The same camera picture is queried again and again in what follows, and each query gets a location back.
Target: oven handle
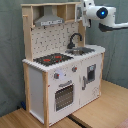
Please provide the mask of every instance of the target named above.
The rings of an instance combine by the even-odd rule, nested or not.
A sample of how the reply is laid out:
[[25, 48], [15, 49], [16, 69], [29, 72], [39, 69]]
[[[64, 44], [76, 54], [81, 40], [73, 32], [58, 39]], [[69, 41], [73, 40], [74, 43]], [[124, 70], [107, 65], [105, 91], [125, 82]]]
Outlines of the oven handle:
[[84, 87], [82, 87], [82, 90], [85, 90], [85, 88], [86, 88], [86, 78], [85, 78], [85, 76], [83, 76], [83, 80], [84, 80]]
[[67, 86], [67, 85], [69, 85], [69, 84], [71, 84], [71, 83], [72, 83], [72, 80], [68, 81], [68, 82], [65, 83], [65, 84], [60, 84], [59, 87], [65, 87], [65, 86]]

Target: table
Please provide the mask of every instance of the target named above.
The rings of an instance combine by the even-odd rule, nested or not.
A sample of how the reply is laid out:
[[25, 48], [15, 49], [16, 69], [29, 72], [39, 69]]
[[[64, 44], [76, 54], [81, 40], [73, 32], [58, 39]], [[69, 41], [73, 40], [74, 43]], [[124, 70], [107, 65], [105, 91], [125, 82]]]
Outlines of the table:
[[[23, 109], [0, 118], [0, 128], [44, 128], [37, 119]], [[81, 128], [69, 118], [64, 118], [50, 128]]]
[[71, 117], [87, 128], [115, 128], [128, 118], [128, 89], [102, 80], [101, 92]]

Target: dial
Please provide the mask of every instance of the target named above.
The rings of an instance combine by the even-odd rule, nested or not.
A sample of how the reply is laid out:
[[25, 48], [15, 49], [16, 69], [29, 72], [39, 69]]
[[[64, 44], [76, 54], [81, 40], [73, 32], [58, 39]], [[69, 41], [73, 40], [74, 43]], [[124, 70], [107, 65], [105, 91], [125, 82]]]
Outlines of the dial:
[[76, 72], [76, 70], [77, 70], [77, 67], [73, 67], [73, 68], [72, 68], [72, 71], [73, 71], [73, 72]]
[[55, 74], [54, 74], [54, 78], [55, 78], [55, 79], [59, 79], [59, 74], [58, 74], [58, 73], [55, 73]]

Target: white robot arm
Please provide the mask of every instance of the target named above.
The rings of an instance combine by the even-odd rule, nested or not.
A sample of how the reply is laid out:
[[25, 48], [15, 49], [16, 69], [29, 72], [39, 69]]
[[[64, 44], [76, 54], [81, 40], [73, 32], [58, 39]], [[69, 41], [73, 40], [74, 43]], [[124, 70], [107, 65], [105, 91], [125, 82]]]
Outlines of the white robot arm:
[[115, 7], [95, 6], [94, 0], [81, 0], [83, 26], [90, 27], [91, 20], [99, 20], [102, 32], [127, 29], [128, 23], [115, 24]]

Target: toy kitchen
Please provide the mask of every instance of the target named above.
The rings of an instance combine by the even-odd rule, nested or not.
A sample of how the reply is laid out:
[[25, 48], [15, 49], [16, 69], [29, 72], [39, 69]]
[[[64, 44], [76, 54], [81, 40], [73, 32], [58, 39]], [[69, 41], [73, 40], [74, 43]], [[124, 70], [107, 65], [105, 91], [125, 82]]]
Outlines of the toy kitchen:
[[105, 49], [85, 45], [80, 4], [22, 5], [26, 109], [46, 128], [101, 95]]

